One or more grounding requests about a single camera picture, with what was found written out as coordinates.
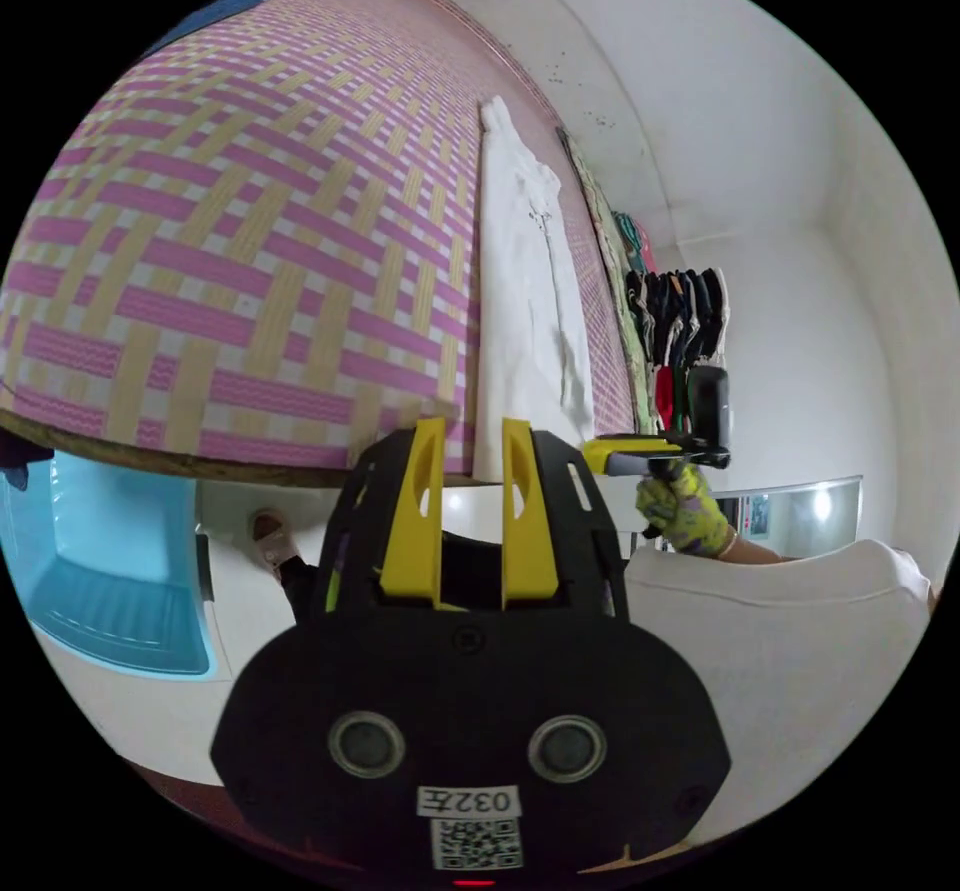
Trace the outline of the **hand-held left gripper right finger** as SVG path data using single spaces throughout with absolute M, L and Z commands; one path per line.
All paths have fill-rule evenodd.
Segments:
M 527 422 L 503 420 L 502 469 L 501 597 L 549 601 L 557 592 L 558 574 L 533 432 Z

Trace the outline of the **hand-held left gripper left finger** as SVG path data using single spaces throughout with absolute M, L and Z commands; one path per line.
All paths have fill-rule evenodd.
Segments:
M 422 419 L 412 431 L 380 573 L 389 599 L 440 599 L 445 439 L 441 418 Z

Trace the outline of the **person's right hand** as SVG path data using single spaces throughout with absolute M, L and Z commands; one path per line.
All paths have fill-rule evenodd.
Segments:
M 637 486 L 636 507 L 677 553 L 719 559 L 736 540 L 735 529 L 694 464 L 683 464 L 667 478 L 643 479 Z

